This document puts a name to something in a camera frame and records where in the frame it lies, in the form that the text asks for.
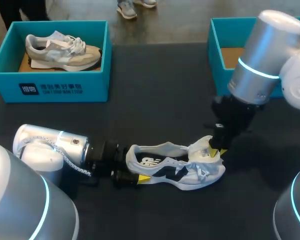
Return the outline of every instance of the table surface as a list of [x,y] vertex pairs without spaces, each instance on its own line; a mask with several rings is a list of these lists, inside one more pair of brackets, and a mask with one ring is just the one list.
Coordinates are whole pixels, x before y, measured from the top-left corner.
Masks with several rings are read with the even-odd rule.
[[[194,143],[216,120],[206,51],[205,43],[114,46],[106,103],[5,104],[0,96],[0,145],[11,150],[22,124],[124,144]],[[273,99],[251,129],[224,154],[220,181],[199,190],[79,185],[78,239],[275,239],[274,205],[300,170],[300,111]]]

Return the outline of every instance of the shoe box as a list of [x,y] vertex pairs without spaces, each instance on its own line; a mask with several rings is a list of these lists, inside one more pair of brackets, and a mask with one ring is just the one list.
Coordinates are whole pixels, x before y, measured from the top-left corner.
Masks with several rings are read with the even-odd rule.
[[[208,59],[218,96],[229,95],[227,88],[239,57],[256,23],[256,17],[212,18],[208,34]],[[279,83],[272,98],[282,98]]]
[[[76,72],[32,69],[26,36],[47,37],[54,31],[102,49],[100,67]],[[0,94],[6,103],[106,102],[111,57],[107,21],[13,22],[0,47]]]

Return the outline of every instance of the gray floor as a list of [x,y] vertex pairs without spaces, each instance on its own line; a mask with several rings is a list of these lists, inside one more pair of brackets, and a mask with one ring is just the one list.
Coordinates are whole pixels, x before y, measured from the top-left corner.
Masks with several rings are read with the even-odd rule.
[[[46,0],[52,20],[107,20],[115,44],[205,42],[210,18],[256,16],[264,9],[300,16],[300,0],[157,0],[136,7],[138,19],[124,20],[117,0]],[[0,44],[6,34],[0,16]]]

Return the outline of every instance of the shoe sole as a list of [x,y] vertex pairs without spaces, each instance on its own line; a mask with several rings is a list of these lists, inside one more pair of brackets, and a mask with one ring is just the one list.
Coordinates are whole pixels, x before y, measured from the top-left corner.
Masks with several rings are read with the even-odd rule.
[[138,5],[141,5],[141,6],[144,6],[145,8],[147,9],[153,9],[157,6],[157,3],[155,5],[148,5],[142,1],[137,1],[137,2],[133,2],[134,4],[138,4]]
[[96,69],[100,65],[101,59],[102,58],[100,57],[99,60],[83,66],[68,66],[58,62],[33,60],[31,58],[29,58],[29,61],[32,69],[63,69],[67,72],[79,72]]
[[214,181],[206,182],[204,184],[199,184],[199,185],[187,185],[187,184],[182,184],[182,183],[179,183],[177,181],[173,181],[173,180],[170,180],[167,178],[152,176],[149,181],[142,183],[142,184],[150,185],[150,184],[158,184],[158,183],[168,183],[168,184],[172,184],[172,185],[176,186],[178,189],[180,189],[182,191],[191,191],[191,190],[201,189],[210,184],[213,184],[216,181],[218,181],[222,176],[223,176],[223,174],[220,177],[216,178]]
[[131,19],[135,19],[135,18],[137,17],[137,14],[136,14],[135,16],[126,16],[126,15],[124,15],[124,13],[122,12],[122,10],[121,10],[120,7],[118,7],[118,8],[116,9],[116,11],[117,11],[118,13],[120,13],[124,19],[131,20]]

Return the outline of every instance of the person's shoe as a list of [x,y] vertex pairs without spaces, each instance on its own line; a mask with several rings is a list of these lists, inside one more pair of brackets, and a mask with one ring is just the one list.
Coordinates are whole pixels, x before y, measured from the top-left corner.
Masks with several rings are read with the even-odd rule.
[[137,17],[137,14],[129,1],[120,2],[116,10],[122,15],[122,17],[128,20]]
[[147,9],[152,9],[157,6],[156,0],[133,0],[133,3],[142,5]]
[[132,145],[125,162],[134,174],[151,177],[143,184],[169,183],[181,190],[195,190],[217,181],[225,172],[217,153],[209,154],[205,136],[189,147],[166,142],[157,146]]
[[102,59],[102,50],[98,47],[57,31],[48,37],[28,35],[25,48],[33,69],[61,68],[77,72],[99,65]]

